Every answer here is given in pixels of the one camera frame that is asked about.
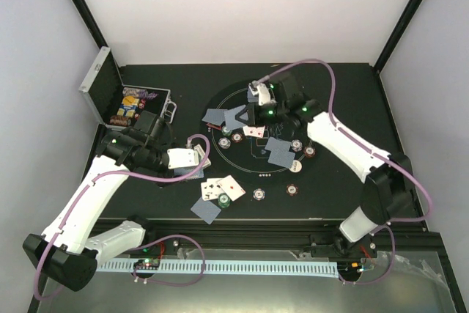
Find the blue chips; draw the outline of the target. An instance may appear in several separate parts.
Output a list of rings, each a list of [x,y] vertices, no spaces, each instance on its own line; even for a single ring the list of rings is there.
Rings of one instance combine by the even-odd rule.
[[[291,148],[294,152],[299,152],[303,149],[302,141],[299,139],[292,140]]]
[[[227,137],[222,137],[218,140],[218,145],[221,149],[228,149],[231,146],[231,141]]]

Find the orange black poker chip stack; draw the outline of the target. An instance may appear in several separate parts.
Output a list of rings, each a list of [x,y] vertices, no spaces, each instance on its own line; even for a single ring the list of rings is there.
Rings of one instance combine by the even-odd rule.
[[[298,187],[294,184],[291,184],[291,185],[288,185],[287,186],[287,193],[290,195],[290,196],[294,196],[298,193]]]

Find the blue card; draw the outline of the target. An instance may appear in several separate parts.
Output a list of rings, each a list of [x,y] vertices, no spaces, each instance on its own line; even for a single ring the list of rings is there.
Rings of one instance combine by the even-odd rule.
[[[208,108],[202,118],[202,122],[221,126],[225,122],[226,109]]]
[[[245,123],[239,122],[235,119],[235,115],[241,112],[245,108],[245,105],[241,105],[224,112],[225,126],[228,130],[237,130],[245,126]]]
[[[249,103],[258,103],[258,101],[259,101],[258,93],[253,92],[250,89],[248,89],[248,91],[247,91],[247,101]]]
[[[267,144],[265,145],[265,149],[267,151],[289,151],[291,147],[291,142],[290,141],[285,141],[285,140],[280,140],[276,139],[274,137],[269,137],[267,140]]]
[[[274,150],[270,153],[268,163],[290,169],[294,163],[295,154],[290,151]]]
[[[211,225],[221,213],[221,208],[211,201],[204,201],[202,198],[199,198],[191,207],[191,212],[206,224]]]

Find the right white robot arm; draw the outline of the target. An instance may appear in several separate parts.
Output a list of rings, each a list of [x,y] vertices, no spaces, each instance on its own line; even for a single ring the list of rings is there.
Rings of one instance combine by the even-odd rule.
[[[381,150],[324,111],[316,100],[293,107],[248,103],[234,114],[243,125],[261,126],[287,121],[305,128],[307,136],[348,166],[363,183],[360,205],[339,226],[333,238],[337,254],[348,257],[360,240],[381,225],[399,221],[399,214],[414,203],[411,162],[403,153]]]

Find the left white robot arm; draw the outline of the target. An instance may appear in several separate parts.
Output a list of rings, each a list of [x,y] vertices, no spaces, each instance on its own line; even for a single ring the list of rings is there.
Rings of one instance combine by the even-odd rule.
[[[157,235],[138,216],[98,236],[91,231],[100,214],[120,186],[130,177],[159,184],[181,181],[174,169],[195,167],[199,156],[190,144],[185,147],[159,143],[160,129],[168,122],[145,111],[134,126],[110,130],[96,148],[96,155],[80,187],[61,213],[39,235],[29,234],[23,250],[36,269],[34,296],[41,275],[72,290],[82,290],[97,268],[117,255],[136,248],[152,252]]]

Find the blue white poker chip stack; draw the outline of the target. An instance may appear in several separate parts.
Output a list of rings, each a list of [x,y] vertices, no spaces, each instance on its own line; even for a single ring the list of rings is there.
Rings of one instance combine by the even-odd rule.
[[[253,191],[253,198],[257,201],[261,201],[265,198],[265,191],[261,188],[255,189]]]

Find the blue playing card deck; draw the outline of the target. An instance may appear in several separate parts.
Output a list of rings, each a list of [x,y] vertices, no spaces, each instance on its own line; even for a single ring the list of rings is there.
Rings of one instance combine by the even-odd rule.
[[[186,174],[191,173],[191,172],[200,164],[200,162],[202,161],[202,159],[205,157],[205,151],[204,151],[204,149],[202,148],[202,146],[201,146],[200,144],[194,145],[194,146],[193,146],[193,149],[196,151],[197,156],[199,157],[199,162],[198,162],[195,166],[188,166],[188,167],[176,168],[176,169],[174,170],[174,176],[175,176],[175,177],[179,177],[179,176],[183,176],[183,175],[186,175]],[[203,178],[204,178],[204,170],[205,170],[206,168],[208,168],[209,166],[211,166],[211,161],[210,161],[210,159],[208,158],[208,159],[203,163],[202,168],[200,168],[200,170],[198,170],[197,173],[194,173],[194,174],[192,174],[190,177],[188,177],[187,180],[203,179]]]

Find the green poker chip stack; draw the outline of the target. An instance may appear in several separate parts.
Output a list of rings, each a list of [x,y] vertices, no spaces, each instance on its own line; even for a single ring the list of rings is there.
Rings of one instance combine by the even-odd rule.
[[[226,194],[221,194],[218,197],[218,205],[221,208],[227,208],[231,204],[231,199]]]

